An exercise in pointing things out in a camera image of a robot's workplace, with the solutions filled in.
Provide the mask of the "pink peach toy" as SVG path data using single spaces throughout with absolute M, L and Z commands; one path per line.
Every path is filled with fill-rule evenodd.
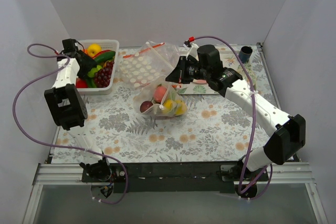
M 165 94 L 167 92 L 167 88 L 164 86 L 159 86 L 155 89 L 153 94 L 153 99 L 157 103 L 161 103 L 162 99 L 164 98 Z

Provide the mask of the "red chili pepper toy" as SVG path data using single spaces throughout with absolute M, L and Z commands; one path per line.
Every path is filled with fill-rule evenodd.
M 106 53 L 106 52 L 111 52 L 111 50 L 103 50 L 103 51 L 100 51 L 99 53 L 97 53 L 96 55 L 94 55 L 94 56 L 92 57 L 92 59 L 96 59 L 99 55 L 104 54 L 104 53 Z

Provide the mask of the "dotted zip top bag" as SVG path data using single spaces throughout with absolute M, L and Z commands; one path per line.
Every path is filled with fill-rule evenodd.
M 153 99 L 154 91 L 157 87 L 164 86 L 167 88 L 167 92 L 162 99 L 161 103 L 157 103 Z M 174 116 L 166 116 L 162 113 L 163 104 L 166 100 L 171 99 L 173 101 L 175 100 L 182 100 L 182 97 L 177 93 L 177 91 L 172 87 L 171 82 L 165 81 L 165 78 L 163 76 L 157 78 L 147 86 L 141 89 L 140 93 L 136 95 L 133 99 L 133 108 L 136 113 L 141 115 L 149 115 L 153 117 L 165 117 L 165 118 L 172 118 Z M 140 105 L 144 101 L 151 101 L 153 105 L 144 113 L 140 112 Z

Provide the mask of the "dotted zip bag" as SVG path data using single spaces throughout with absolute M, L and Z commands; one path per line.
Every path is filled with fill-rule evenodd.
M 123 56 L 119 71 L 132 87 L 144 87 L 159 77 L 166 77 L 179 60 L 178 47 L 166 42 L 147 41 L 139 50 Z
M 167 92 L 162 99 L 161 103 L 157 103 L 153 99 L 154 91 L 157 87 L 164 86 L 167 88 Z M 182 97 L 177 93 L 177 91 L 172 87 L 171 82 L 165 81 L 165 78 L 163 76 L 157 78 L 147 86 L 141 89 L 140 93 L 136 95 L 133 99 L 133 108 L 136 113 L 141 115 L 149 115 L 153 117 L 165 117 L 165 118 L 172 118 L 174 116 L 166 116 L 162 113 L 163 104 L 166 100 L 171 99 L 173 101 L 175 100 L 182 100 Z M 153 105 L 144 113 L 140 112 L 140 105 L 144 101 L 151 101 Z

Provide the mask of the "green lime toy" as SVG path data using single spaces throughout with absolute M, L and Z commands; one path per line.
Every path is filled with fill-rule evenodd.
M 98 67 L 95 67 L 95 68 L 92 68 L 88 73 L 87 73 L 87 76 L 89 78 L 97 78 L 99 76 L 99 73 L 100 71 L 102 70 L 102 68 L 98 68 Z

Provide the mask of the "yellow lemon toy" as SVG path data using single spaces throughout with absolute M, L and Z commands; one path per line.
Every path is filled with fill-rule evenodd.
M 179 116 L 183 115 L 187 111 L 187 106 L 182 100 L 168 99 L 163 104 L 162 113 L 166 116 Z

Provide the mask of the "dark purple plum toy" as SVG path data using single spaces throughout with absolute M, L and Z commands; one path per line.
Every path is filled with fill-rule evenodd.
M 147 111 L 151 106 L 153 105 L 153 103 L 151 101 L 144 101 L 142 102 L 142 104 L 140 105 L 140 112 L 144 113 L 145 111 Z

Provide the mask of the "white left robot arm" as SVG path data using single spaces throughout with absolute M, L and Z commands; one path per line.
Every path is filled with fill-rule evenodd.
M 77 149 L 83 151 L 84 161 L 80 166 L 84 172 L 92 179 L 106 182 L 111 179 L 112 170 L 85 128 L 88 112 L 76 88 L 76 80 L 83 80 L 97 64 L 79 50 L 75 39 L 65 39 L 62 45 L 64 55 L 57 57 L 61 70 L 54 85 L 44 92 L 44 97 L 56 125 L 67 131 L 75 140 Z

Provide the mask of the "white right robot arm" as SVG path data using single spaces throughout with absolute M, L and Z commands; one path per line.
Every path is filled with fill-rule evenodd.
M 252 116 L 270 137 L 263 147 L 243 158 L 243 164 L 237 168 L 242 180 L 251 180 L 258 169 L 272 163 L 282 165 L 304 147 L 306 121 L 301 115 L 291 116 L 252 91 L 236 70 L 223 66 L 215 46 L 200 46 L 196 51 L 197 58 L 181 56 L 166 81 L 189 84 L 193 80 L 205 80 L 212 90 Z

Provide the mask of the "pink beige round plate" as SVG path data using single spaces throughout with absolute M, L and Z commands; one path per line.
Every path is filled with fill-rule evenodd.
M 194 84 L 207 84 L 205 80 L 196 80 L 196 79 L 193 80 L 193 83 Z

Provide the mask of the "red apple toy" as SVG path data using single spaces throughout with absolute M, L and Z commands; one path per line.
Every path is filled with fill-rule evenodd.
M 86 80 L 77 78 L 76 79 L 76 88 L 77 89 L 86 89 L 86 88 L 88 88 L 88 84 L 87 84 Z

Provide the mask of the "green cucumber toy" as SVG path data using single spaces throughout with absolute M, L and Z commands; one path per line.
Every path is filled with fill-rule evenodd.
M 101 54 L 99 55 L 96 59 L 94 59 L 94 61 L 97 63 L 97 64 L 101 64 L 101 63 L 105 63 L 106 61 L 109 61 L 109 60 L 113 60 L 115 58 L 115 51 L 111 51 L 111 52 L 106 52 L 104 54 Z

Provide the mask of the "dark blue cup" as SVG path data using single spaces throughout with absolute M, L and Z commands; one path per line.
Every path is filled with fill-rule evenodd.
M 252 53 L 253 49 L 250 46 L 243 46 L 240 49 L 238 57 L 242 63 L 247 63 Z

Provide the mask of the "white plastic fruit basket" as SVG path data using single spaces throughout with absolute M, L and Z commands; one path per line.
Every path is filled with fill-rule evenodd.
M 115 52 L 115 56 L 113 58 L 114 64 L 111 70 L 111 78 L 108 81 L 108 85 L 102 88 L 94 88 L 92 81 L 87 81 L 87 88 L 77 88 L 79 93 L 85 95 L 105 95 L 111 93 L 114 76 L 118 67 L 119 42 L 117 40 L 111 39 L 87 39 L 80 40 L 79 42 L 84 46 L 84 49 L 88 49 L 91 44 L 98 44 L 101 47 L 102 51 L 111 50 Z

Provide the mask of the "purple grape bunch toy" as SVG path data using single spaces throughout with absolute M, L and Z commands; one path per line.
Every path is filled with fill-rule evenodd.
M 114 61 L 106 61 L 103 66 L 98 65 L 93 81 L 97 88 L 106 88 L 111 81 Z

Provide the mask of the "floral tablecloth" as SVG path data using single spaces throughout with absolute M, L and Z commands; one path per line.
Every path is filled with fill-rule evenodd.
M 124 163 L 235 161 L 248 146 L 258 148 L 269 139 L 260 126 L 252 127 L 247 113 L 218 94 L 180 94 L 187 112 L 165 119 L 135 112 L 139 92 L 117 67 L 111 93 L 83 97 L 90 136 Z

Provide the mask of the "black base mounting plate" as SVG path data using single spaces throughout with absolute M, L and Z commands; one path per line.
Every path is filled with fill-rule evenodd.
M 100 193 L 218 191 L 238 193 L 242 162 L 168 162 L 110 164 L 103 158 L 80 163 L 83 183 L 102 184 Z

